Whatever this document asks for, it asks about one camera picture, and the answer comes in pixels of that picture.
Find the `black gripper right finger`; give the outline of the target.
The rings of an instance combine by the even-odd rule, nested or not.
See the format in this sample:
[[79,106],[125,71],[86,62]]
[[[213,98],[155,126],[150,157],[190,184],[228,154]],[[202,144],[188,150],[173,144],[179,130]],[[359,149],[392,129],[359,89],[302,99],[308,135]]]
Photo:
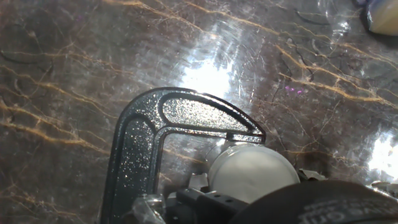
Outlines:
[[248,205],[237,224],[397,223],[397,200],[339,180],[290,185]]

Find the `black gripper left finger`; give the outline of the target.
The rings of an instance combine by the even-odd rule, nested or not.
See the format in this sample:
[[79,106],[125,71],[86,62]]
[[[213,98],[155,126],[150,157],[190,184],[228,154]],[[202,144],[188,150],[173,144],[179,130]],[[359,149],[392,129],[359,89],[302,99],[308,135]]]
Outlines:
[[166,201],[166,224],[228,224],[248,203],[217,192],[184,189]]

